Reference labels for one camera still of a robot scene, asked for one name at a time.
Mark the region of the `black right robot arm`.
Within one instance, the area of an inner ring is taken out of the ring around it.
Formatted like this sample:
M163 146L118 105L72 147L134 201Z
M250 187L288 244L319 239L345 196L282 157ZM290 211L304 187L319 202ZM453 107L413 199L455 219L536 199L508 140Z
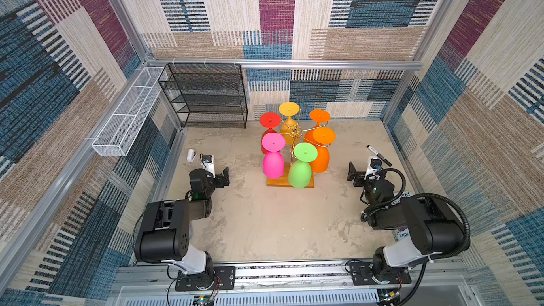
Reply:
M370 276L375 284L396 283L409 268L469 249L470 223L462 209L443 195L405 195L405 175L380 158L370 158L365 171L350 163L347 180L363 190L362 223L373 230L409 231L408 237L378 248L367 266L352 269L353 277Z

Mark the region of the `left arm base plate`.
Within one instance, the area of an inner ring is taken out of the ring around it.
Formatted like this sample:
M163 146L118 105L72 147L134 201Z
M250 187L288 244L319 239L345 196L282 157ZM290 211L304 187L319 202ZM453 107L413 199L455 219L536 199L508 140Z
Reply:
M236 268L234 266L215 266L213 269L198 274L179 273L174 290L189 292L197 290L233 290L235 287Z

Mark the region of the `large orange wine glass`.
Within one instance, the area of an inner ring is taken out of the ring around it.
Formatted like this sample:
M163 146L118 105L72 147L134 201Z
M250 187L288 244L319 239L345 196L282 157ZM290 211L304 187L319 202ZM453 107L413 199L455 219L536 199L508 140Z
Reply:
M328 146L336 140L335 132L329 127L318 127L305 134L305 141L313 144L317 149L317 158L310 162L314 173L323 173L327 170L330 162Z

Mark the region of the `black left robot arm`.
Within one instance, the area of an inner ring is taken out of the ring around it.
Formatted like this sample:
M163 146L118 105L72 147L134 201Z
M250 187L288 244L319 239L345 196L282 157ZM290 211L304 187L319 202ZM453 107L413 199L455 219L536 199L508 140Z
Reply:
M194 169L191 189L181 200L163 200L147 205L139 222L133 251L138 262L167 265L167 276L177 290L219 290L221 277L208 252L190 243L191 223L208 218L216 189L230 185L229 169L211 174Z

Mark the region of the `green wine glass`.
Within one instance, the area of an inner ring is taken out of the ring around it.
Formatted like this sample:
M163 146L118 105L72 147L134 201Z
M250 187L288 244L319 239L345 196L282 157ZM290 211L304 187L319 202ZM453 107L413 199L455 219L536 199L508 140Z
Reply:
M317 158L317 149L311 143L299 143L294 147L296 161L290 166L288 182L294 188L306 188L310 184L313 171L310 162Z

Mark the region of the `small orange wine glass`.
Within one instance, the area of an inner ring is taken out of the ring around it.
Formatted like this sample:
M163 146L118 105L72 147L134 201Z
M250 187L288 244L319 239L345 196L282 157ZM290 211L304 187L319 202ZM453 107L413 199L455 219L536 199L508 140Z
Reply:
M310 119L316 122L316 125L312 127L311 130L316 130L318 128L327 127L331 116L325 110L315 109L310 112Z

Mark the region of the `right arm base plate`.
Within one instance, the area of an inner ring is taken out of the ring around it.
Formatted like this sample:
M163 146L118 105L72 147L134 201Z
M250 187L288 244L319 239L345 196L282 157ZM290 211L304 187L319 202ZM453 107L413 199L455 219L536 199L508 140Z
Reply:
M345 269L351 275L354 286L410 284L412 278L407 269L374 266L372 262L348 261Z

